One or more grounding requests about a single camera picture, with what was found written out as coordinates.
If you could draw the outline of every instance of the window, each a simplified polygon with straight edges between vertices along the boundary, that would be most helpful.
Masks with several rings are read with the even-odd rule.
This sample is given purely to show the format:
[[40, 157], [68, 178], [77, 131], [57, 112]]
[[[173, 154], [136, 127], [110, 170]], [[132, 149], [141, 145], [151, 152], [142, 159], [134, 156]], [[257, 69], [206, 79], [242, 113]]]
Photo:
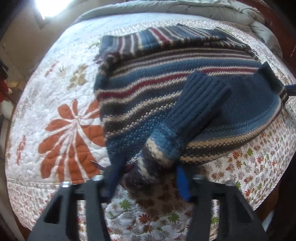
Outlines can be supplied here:
[[64, 10], [73, 0], [35, 0], [41, 17], [53, 17]]
[[35, 0], [35, 19], [40, 29], [66, 8], [79, 5], [87, 0]]

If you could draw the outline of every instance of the knit sweater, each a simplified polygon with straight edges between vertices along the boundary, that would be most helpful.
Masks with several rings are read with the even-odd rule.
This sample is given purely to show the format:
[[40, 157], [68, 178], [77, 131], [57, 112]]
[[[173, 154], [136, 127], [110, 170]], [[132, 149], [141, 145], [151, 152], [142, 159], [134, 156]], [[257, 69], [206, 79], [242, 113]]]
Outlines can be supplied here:
[[104, 36], [95, 94], [112, 165], [136, 163], [141, 188], [180, 161], [203, 163], [261, 133], [287, 101], [251, 48], [218, 30], [184, 25]]

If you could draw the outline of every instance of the red cloth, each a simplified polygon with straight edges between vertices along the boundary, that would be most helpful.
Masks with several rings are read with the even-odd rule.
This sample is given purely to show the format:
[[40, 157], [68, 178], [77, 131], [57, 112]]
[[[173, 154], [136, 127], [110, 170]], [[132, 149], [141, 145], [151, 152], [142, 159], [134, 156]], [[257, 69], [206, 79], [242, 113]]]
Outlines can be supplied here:
[[7, 97], [8, 86], [4, 80], [0, 80], [0, 103]]

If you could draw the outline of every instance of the beige stripe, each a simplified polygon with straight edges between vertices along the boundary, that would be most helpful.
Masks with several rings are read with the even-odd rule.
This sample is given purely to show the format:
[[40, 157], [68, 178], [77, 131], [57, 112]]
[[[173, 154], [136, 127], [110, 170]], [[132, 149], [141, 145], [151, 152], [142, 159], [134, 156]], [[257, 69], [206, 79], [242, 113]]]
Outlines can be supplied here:
[[209, 72], [207, 75], [209, 76], [219, 76], [219, 75], [239, 75], [239, 74], [244, 74], [244, 75], [249, 75], [250, 72], [248, 71], [219, 71], [219, 72]]
[[144, 177], [145, 180], [154, 181], [155, 178], [149, 174], [149, 171], [147, 170], [142, 157], [138, 157], [137, 165], [138, 165], [138, 167], [140, 169], [139, 170], [140, 174]]
[[152, 158], [155, 159], [158, 164], [166, 168], [172, 167], [174, 161], [169, 160], [164, 156], [163, 152], [159, 149], [159, 147], [155, 144], [154, 140], [151, 137], [149, 137], [146, 141], [146, 147], [149, 150]]
[[232, 42], [232, 43], [235, 43], [235, 44], [237, 44], [237, 45], [240, 45], [240, 46], [242, 46], [242, 47], [246, 47], [245, 44], [243, 44], [243, 43], [238, 43], [238, 42], [236, 42], [235, 40], [230, 39], [230, 38], [228, 38], [228, 37], [227, 37], [227, 40], [230, 41], [230, 42]]
[[227, 151], [224, 153], [220, 153], [220, 154], [215, 154], [215, 155], [208, 155], [208, 156], [181, 156], [180, 160], [181, 161], [185, 161], [185, 162], [208, 162], [208, 161], [212, 161], [215, 159], [218, 159], [222, 156], [227, 155], [228, 153], [234, 151], [235, 149], [231, 150], [231, 151]]
[[279, 95], [281, 95], [285, 90], [286, 90], [286, 88], [283, 87], [283, 88], [281, 89], [281, 91], [279, 92]]
[[159, 39], [159, 37], [149, 28], [148, 31], [153, 35], [153, 37], [156, 39], [156, 41], [161, 45], [163, 46], [163, 41], [161, 41]]
[[[174, 59], [174, 60], [170, 60], [170, 61], [166, 61], [165, 64], [172, 64], [172, 63], [175, 63], [175, 62], [180, 62], [180, 61], [185, 61], [185, 60], [197, 60], [197, 59], [220, 59], [221, 57], [191, 57], [191, 58], [179, 58], [179, 59]], [[240, 59], [240, 58], [232, 58], [232, 57], [229, 57], [229, 58], [223, 58], [223, 59]], [[131, 72], [133, 71], [137, 71], [137, 70], [140, 70], [140, 69], [143, 69], [143, 68], [153, 68], [153, 67], [156, 67], [156, 66], [159, 66], [159, 63], [155, 63], [155, 64], [149, 64], [149, 65], [145, 65], [145, 66], [140, 66], [140, 67], [135, 67], [135, 68], [131, 68], [129, 69], [128, 71], [124, 72], [124, 73], [120, 73], [120, 74], [115, 74], [113, 75], [112, 77], [110, 77], [110, 79], [115, 79], [115, 78], [118, 78], [118, 77], [123, 77], [123, 76], [126, 76], [128, 74], [130, 74]]]
[[143, 45], [142, 45], [142, 39], [139, 33], [136, 33], [136, 36], [138, 38], [138, 46], [140, 50], [143, 50]]
[[180, 26], [178, 26], [179, 29], [181, 29], [182, 31], [184, 31], [185, 33], [189, 34], [189, 35], [194, 35], [196, 37], [200, 37], [203, 38], [205, 40], [205, 38], [207, 37], [204, 33], [201, 33], [199, 31], [197, 31], [197, 33], [194, 33], [193, 31], [191, 31], [190, 29], [186, 28], [186, 26], [182, 26], [182, 28], [180, 28]]
[[189, 34], [194, 34], [194, 35], [196, 35], [198, 37], [201, 37], [201, 38], [205, 38], [206, 39], [206, 37], [211, 37], [207, 32], [201, 31], [200, 29], [197, 29], [197, 28], [194, 28], [192, 30], [188, 26], [185, 26], [185, 29], [189, 32]]
[[119, 53], [120, 53], [120, 57], [123, 58], [123, 50], [124, 50], [126, 41], [125, 41], [125, 38], [124, 37], [121, 37], [121, 38], [122, 38], [122, 43], [121, 43], [122, 46], [121, 46], [121, 48], [119, 50]]
[[106, 100], [101, 100], [99, 103], [100, 105], [104, 105], [104, 104], [126, 104], [130, 101], [132, 101], [133, 99], [135, 99], [137, 96], [141, 95], [143, 92], [145, 92], [146, 90], [157, 90], [157, 89], [161, 89], [161, 88], [165, 88], [167, 86], [170, 85], [174, 85], [180, 82], [184, 82], [187, 79], [187, 77], [184, 78], [178, 78], [178, 79], [174, 79], [171, 81], [167, 81], [167, 82], [163, 82], [163, 83], [158, 83], [155, 85], [148, 85], [148, 86], [143, 86], [142, 88], [139, 88], [137, 91], [135, 91], [132, 95], [125, 97], [125, 98], [108, 98]]
[[288, 97], [288, 94], [285, 94], [281, 99], [286, 99]]
[[109, 64], [107, 62], [102, 62], [102, 64], [100, 65], [100, 68], [105, 67], [105, 69], [109, 68]]
[[213, 69], [213, 68], [220, 68], [220, 69], [236, 68], [236, 69], [249, 69], [249, 70], [258, 69], [257, 67], [246, 67], [246, 66], [205, 66], [205, 67], [200, 67], [200, 68], [196, 68], [196, 69], [192, 69], [192, 70], [188, 70], [188, 71], [177, 71], [177, 72], [170, 72], [170, 73], [161, 74], [161, 75], [157, 75], [157, 76], [144, 77], [144, 78], [138, 79], [137, 81], [132, 82], [130, 85], [128, 85], [124, 88], [120, 88], [120, 89], [112, 89], [112, 90], [98, 89], [95, 91], [95, 95], [98, 96], [100, 93], [123, 93], [123, 92], [126, 92], [126, 91], [132, 89], [134, 86], [138, 85], [141, 82], [161, 79], [161, 78], [169, 77], [169, 76], [176, 75], [176, 74], [190, 74], [190, 73], [193, 73], [194, 71], [203, 71], [203, 70]]
[[124, 66], [122, 66], [121, 68], [117, 68], [114, 72], [113, 75], [126, 70], [128, 68], [131, 67], [138, 67], [138, 66], [142, 66], [142, 65], [147, 65], [147, 64], [151, 64], [151, 63], [155, 63], [155, 62], [160, 62], [160, 61], [164, 61], [168, 58], [175, 58], [178, 59], [179, 57], [189, 57], [189, 56], [196, 56], [196, 57], [201, 57], [201, 56], [216, 56], [218, 58], [222, 58], [222, 59], [242, 59], [242, 60], [253, 60], [255, 61], [251, 56], [248, 55], [244, 55], [244, 54], [238, 54], [238, 53], [225, 53], [221, 54], [221, 53], [184, 53], [184, 54], [175, 54], [175, 55], [169, 55], [169, 56], [164, 56], [164, 57], [159, 57], [159, 58], [154, 58], [154, 59], [150, 59], [147, 61], [138, 61], [132, 64], [126, 64]]
[[133, 39], [134, 34], [131, 34], [131, 49], [130, 52], [132, 54], [132, 56], [136, 56], [135, 55], [135, 41]]
[[170, 44], [172, 44], [173, 43], [173, 40], [172, 39], [169, 39], [160, 29], [157, 29], [158, 30], [158, 32], [166, 39], [166, 40], [168, 40], [169, 42], [170, 42]]
[[[215, 148], [217, 146], [232, 146], [233, 144], [242, 143], [245, 141], [250, 141], [251, 139], [258, 136], [263, 130], [265, 130], [277, 117], [279, 114], [279, 111], [281, 110], [281, 102], [279, 103], [276, 112], [273, 114], [273, 116], [263, 125], [258, 127], [257, 129], [249, 132], [245, 135], [240, 135], [236, 137], [229, 137], [229, 138], [223, 138], [223, 139], [214, 139], [214, 140], [208, 140], [208, 141], [198, 141], [198, 142], [190, 142], [186, 148]], [[181, 156], [180, 160], [185, 162], [208, 162], [215, 160], [217, 158], [220, 158], [224, 155], [227, 155], [228, 153], [232, 152], [234, 149], [229, 149], [224, 152], [221, 152], [219, 154], [214, 155], [203, 155], [203, 156]]]
[[109, 115], [106, 116], [102, 119], [103, 123], [107, 123], [110, 121], [124, 121], [128, 118], [130, 118], [132, 115], [134, 115], [136, 112], [140, 111], [141, 109], [145, 108], [146, 106], [153, 104], [153, 103], [160, 103], [162, 101], [165, 100], [170, 100], [170, 99], [175, 99], [177, 97], [179, 97], [181, 95], [181, 91], [177, 91], [175, 93], [171, 93], [168, 95], [164, 95], [162, 97], [155, 97], [155, 98], [151, 98], [149, 100], [146, 101], [142, 101], [139, 104], [137, 104], [135, 107], [133, 107], [131, 110], [129, 110], [127, 113], [123, 114], [123, 115]]
[[167, 108], [170, 108], [171, 106], [172, 106], [172, 105], [170, 105], [170, 104], [166, 104], [166, 105], [161, 106], [160, 108], [158, 108], [158, 110], [151, 110], [151, 111], [147, 112], [146, 115], [141, 116], [141, 118], [139, 119], [139, 121], [134, 122], [133, 124], [128, 125], [127, 127], [122, 128], [121, 130], [113, 131], [113, 132], [107, 132], [107, 133], [105, 134], [105, 139], [108, 139], [108, 138], [111, 137], [111, 136], [115, 136], [115, 135], [118, 135], [118, 134], [124, 133], [124, 132], [128, 131], [129, 129], [133, 128], [133, 127], [134, 127], [135, 125], [137, 125], [139, 122], [145, 120], [147, 117], [149, 117], [149, 116], [155, 114], [155, 113], [158, 112], [158, 111], [162, 111], [162, 110], [165, 110], [165, 109], [167, 109]]
[[176, 33], [175, 31], [167, 28], [167, 27], [164, 27], [164, 29], [173, 37], [175, 37], [176, 39], [179, 39], [181, 40], [182, 42], [184, 42], [184, 38], [183, 36], [179, 35], [178, 33]]
[[197, 28], [194, 28], [194, 31], [198, 32], [198, 33], [202, 33], [204, 34], [205, 36], [207, 37], [212, 37], [211, 34], [207, 33], [206, 31], [203, 31], [202, 29], [197, 29]]
[[226, 41], [223, 41], [223, 40], [222, 40], [222, 43], [223, 43], [224, 45], [227, 45], [228, 48], [235, 47], [235, 45], [234, 45], [233, 43], [229, 43], [229, 42], [226, 42]]
[[190, 72], [191, 72], [191, 70], [190, 71], [177, 71], [177, 72], [170, 72], [170, 73], [166, 73], [166, 74], [160, 74], [160, 75], [156, 75], [156, 76], [143, 77], [143, 78], [138, 79], [135, 82], [132, 82], [130, 85], [120, 88], [120, 89], [112, 89], [112, 90], [101, 90], [100, 89], [100, 90], [97, 90], [97, 94], [100, 94], [100, 93], [123, 93], [123, 92], [129, 91], [133, 87], [135, 87], [138, 84], [145, 82], [145, 81], [157, 80], [157, 79], [162, 79], [162, 78], [174, 76], [176, 74], [187, 74]]
[[[171, 49], [171, 50], [166, 50], [165, 52], [167, 54], [174, 54], [174, 53], [177, 53], [177, 52], [183, 52], [185, 50], [188, 50], [189, 48], [182, 48], [182, 49]], [[245, 54], [247, 55], [247, 53], [245, 53], [244, 51], [242, 50], [234, 50], [234, 49], [218, 49], [218, 48], [212, 48], [212, 47], [196, 47], [196, 48], [190, 48], [191, 50], [204, 50], [204, 51], [211, 51], [211, 50], [221, 50], [221, 51], [231, 51], [231, 52], [239, 52], [241, 54]], [[145, 55], [143, 57], [139, 57], [137, 58], [136, 60], [135, 59], [132, 59], [132, 60], [129, 60], [129, 61], [126, 61], [126, 63], [133, 63], [134, 61], [144, 61], [145, 59], [148, 59], [148, 58], [151, 58], [151, 57], [157, 57], [159, 55], [163, 55], [163, 52], [160, 51], [160, 52], [156, 52], [156, 53], [153, 53], [153, 54], [150, 54], [150, 55]]]
[[281, 110], [281, 106], [282, 106], [282, 103], [281, 101], [279, 101], [276, 111], [269, 118], [269, 120], [265, 124], [259, 126], [258, 128], [256, 128], [255, 130], [252, 130], [251, 132], [248, 132], [247, 134], [239, 135], [235, 137], [221, 138], [221, 139], [190, 142], [186, 146], [186, 148], [201, 149], [201, 148], [213, 148], [217, 146], [229, 146], [229, 145], [233, 145], [233, 144], [237, 144], [237, 143], [249, 140], [257, 136], [258, 134], [260, 134], [266, 127], [268, 127], [271, 124], [271, 122], [276, 118], [279, 111]]

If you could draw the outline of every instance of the quilted bedspread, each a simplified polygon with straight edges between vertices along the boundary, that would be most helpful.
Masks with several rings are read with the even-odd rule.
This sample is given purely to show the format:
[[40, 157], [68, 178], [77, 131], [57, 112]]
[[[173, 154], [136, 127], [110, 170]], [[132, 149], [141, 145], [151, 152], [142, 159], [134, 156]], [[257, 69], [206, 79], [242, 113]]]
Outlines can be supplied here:
[[[103, 35], [125, 35], [152, 26], [184, 24], [219, 27], [250, 45], [268, 61], [284, 84], [294, 77], [249, 27], [196, 16], [133, 14], [92, 19], [70, 27], [52, 46], [30, 78], [16, 107], [6, 152], [10, 202], [21, 224], [32, 229], [64, 180], [74, 183], [101, 173], [92, 161], [110, 164], [93, 93], [96, 56]], [[296, 98], [290, 97], [277, 119], [256, 139], [201, 168], [209, 180], [235, 182], [253, 209], [268, 196], [296, 151]], [[104, 205], [112, 240], [185, 240], [192, 205], [183, 202], [173, 175], [145, 193], [130, 194], [118, 186]], [[219, 203], [213, 201], [210, 239], [218, 231]], [[78, 204], [81, 240], [86, 240], [84, 201]]]

